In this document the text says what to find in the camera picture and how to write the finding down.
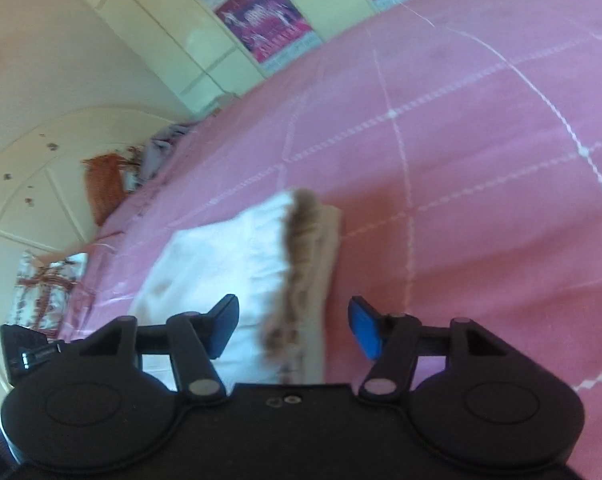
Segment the cream bed headboard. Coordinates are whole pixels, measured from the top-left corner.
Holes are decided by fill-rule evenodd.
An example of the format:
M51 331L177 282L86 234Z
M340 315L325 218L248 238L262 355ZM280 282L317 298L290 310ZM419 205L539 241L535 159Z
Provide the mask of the cream bed headboard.
M59 257L94 237L84 160L143 144L169 124L143 110L88 107L43 122L0 152L0 324L22 252ZM0 351L0 400L8 388Z

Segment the pink checked bedspread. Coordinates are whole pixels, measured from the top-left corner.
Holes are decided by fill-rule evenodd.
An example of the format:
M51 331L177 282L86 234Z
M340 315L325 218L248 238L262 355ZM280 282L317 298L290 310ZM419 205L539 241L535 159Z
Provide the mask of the pink checked bedspread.
M409 0L179 142L102 228L62 328L125 314L172 234L282 188L343 214L327 376L367 368L346 305L473 318L570 384L602 479L602 0Z

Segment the red white patterned pillow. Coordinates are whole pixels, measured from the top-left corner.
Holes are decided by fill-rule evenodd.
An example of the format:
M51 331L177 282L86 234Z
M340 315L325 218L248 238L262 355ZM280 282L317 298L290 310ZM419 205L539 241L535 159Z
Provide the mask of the red white patterned pillow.
M24 252L16 272L7 323L36 330L48 340L56 339L69 310L70 296L87 263L86 252L50 263Z

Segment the orange striped pillow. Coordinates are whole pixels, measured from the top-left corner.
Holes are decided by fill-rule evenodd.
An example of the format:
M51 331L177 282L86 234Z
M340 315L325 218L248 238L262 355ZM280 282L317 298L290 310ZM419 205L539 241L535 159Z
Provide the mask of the orange striped pillow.
M92 218L103 226L136 188L137 153L109 152L82 161L84 185Z

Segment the grey crumpled cloth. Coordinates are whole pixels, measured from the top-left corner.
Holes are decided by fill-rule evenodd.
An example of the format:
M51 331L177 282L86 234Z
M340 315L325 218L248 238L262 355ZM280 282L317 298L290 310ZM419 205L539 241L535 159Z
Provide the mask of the grey crumpled cloth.
M190 133L195 122L171 124L155 133L135 156L135 186L140 188L153 179L171 157L179 140Z

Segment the cream wardrobe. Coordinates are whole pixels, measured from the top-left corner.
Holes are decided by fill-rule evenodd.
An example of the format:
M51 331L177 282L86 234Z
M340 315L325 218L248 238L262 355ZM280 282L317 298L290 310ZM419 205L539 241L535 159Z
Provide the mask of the cream wardrobe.
M84 0L190 112L209 113L406 0Z

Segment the cream white pants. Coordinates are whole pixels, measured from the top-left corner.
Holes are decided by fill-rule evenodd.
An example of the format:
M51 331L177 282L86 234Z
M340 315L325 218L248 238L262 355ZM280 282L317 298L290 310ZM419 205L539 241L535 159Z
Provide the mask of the cream white pants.
M159 325L182 312L209 312L234 295L238 325L213 362L225 386L321 384L341 220L340 209L296 188L229 220L177 231L130 313L142 326Z

